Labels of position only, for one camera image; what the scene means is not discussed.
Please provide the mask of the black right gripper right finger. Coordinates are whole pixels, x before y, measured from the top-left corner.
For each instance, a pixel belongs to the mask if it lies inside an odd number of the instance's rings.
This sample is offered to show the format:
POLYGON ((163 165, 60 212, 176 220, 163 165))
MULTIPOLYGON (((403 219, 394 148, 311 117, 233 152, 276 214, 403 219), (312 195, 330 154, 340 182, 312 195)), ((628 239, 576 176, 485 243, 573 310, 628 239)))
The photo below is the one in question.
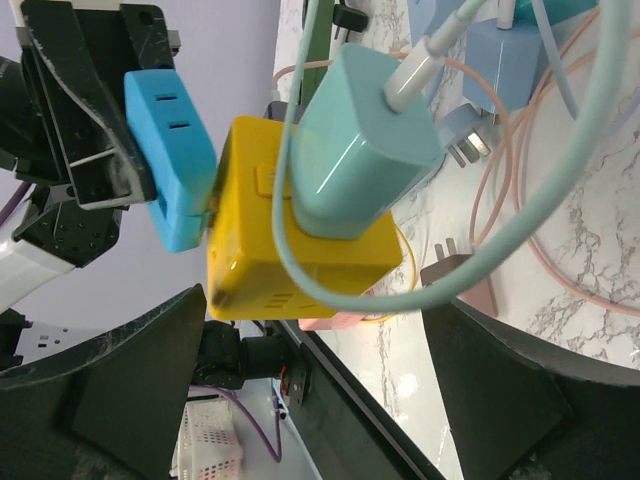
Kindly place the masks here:
POLYGON ((638 371, 459 301, 422 319, 465 478, 638 478, 638 371))

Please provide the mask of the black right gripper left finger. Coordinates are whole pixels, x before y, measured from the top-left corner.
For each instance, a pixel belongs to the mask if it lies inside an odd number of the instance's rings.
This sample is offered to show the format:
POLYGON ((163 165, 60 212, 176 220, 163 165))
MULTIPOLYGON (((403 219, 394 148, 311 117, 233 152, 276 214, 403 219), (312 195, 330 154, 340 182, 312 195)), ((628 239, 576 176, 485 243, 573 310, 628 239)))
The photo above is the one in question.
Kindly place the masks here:
POLYGON ((204 326, 201 285, 1 375, 4 479, 165 479, 204 326))

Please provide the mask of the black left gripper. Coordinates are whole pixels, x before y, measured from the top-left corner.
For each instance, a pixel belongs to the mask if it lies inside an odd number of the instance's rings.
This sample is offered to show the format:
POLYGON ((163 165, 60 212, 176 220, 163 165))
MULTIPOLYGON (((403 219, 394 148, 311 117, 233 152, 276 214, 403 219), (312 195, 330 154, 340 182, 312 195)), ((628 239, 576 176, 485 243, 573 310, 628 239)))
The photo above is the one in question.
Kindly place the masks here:
POLYGON ((122 213, 114 207, 156 198, 126 120, 121 4, 139 3, 22 1, 21 63, 1 59, 1 168, 22 182, 1 223, 27 199, 10 238, 76 268, 117 242, 122 213))

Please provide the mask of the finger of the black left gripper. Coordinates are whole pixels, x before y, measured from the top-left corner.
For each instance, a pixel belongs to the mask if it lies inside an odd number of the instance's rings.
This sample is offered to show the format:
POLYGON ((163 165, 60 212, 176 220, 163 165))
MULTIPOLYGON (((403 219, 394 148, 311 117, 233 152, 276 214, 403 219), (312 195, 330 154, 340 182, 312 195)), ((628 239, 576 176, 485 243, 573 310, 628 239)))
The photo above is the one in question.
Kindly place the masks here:
POLYGON ((122 71, 174 69, 164 14, 150 4, 121 4, 117 11, 122 71))

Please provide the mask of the blue plug adapter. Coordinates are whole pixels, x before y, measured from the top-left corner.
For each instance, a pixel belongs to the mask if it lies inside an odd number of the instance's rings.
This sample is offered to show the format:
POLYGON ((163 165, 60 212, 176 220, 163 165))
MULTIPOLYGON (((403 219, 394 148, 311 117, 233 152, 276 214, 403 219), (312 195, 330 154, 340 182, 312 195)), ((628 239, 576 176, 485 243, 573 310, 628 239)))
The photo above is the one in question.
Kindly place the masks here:
POLYGON ((217 154, 174 69, 124 76, 126 120, 150 168, 156 199, 148 210, 171 253, 199 246, 208 225, 217 154))

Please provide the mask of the yellow cube socket hub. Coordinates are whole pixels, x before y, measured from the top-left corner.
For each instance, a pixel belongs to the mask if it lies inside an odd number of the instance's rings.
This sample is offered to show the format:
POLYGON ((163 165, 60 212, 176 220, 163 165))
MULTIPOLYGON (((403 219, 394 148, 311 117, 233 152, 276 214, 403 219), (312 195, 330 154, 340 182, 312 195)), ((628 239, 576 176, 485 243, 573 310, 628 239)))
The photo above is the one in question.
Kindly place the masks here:
MULTIPOLYGON (((215 320, 329 318, 336 312, 295 285, 275 248, 272 192, 282 130, 279 121, 241 116, 228 132, 206 248, 208 309, 215 320)), ((328 290, 363 294, 403 260, 390 214, 357 240, 333 240, 312 237, 297 226, 289 192, 283 206, 296 261, 328 290)))

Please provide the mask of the pink cube socket adapter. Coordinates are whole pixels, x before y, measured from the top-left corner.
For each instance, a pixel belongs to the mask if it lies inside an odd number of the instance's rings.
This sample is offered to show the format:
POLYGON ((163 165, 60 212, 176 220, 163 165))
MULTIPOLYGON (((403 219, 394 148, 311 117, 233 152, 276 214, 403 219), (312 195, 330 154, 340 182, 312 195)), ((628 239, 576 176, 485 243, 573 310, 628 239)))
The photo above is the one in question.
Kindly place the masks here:
POLYGON ((343 330, 352 327, 366 317, 362 312, 340 311, 328 318, 299 319, 298 326, 303 331, 343 330))

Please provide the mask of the light teal charger plug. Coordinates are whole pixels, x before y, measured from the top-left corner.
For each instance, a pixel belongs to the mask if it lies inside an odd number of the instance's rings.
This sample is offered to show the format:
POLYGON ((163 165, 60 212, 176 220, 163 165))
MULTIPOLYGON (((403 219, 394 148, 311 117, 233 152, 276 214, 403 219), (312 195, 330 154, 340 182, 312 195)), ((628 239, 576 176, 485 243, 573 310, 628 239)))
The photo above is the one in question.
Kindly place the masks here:
POLYGON ((293 212, 307 234, 357 239, 444 160, 426 100, 402 113, 383 86, 397 59, 343 46, 292 134, 293 212))

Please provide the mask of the teal power strip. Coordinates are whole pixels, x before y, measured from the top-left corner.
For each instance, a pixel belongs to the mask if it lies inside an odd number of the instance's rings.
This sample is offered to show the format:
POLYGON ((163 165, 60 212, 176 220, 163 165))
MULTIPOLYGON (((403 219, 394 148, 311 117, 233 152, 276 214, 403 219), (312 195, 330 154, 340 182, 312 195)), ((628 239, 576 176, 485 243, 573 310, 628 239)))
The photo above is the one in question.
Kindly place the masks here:
MULTIPOLYGON (((551 25, 568 20, 595 8, 598 0, 543 0, 547 18, 551 25)), ((517 0, 514 11, 514 21, 535 24, 533 2, 531 0, 517 0)))

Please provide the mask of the green power strip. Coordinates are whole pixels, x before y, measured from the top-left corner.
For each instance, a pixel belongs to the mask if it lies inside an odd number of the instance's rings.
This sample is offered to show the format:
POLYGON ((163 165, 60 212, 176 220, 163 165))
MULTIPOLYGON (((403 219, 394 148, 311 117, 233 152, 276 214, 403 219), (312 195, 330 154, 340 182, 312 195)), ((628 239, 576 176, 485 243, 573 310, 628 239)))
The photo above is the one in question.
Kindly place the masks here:
MULTIPOLYGON (((334 4, 333 0, 319 2, 306 62, 322 61, 329 58, 334 4)), ((326 72, 326 67, 305 70, 300 87, 300 104, 309 104, 326 72)))

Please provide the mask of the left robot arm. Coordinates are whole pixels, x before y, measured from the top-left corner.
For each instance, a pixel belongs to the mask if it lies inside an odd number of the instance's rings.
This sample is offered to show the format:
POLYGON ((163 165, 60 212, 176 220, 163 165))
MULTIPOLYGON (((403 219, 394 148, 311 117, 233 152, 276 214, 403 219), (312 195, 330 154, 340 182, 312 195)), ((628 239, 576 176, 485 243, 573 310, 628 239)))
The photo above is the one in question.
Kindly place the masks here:
POLYGON ((22 50, 1 62, 1 166, 20 181, 1 213, 3 309, 87 266, 123 211, 152 201, 125 115, 128 72, 173 66, 162 10, 122 1, 15 1, 22 50))

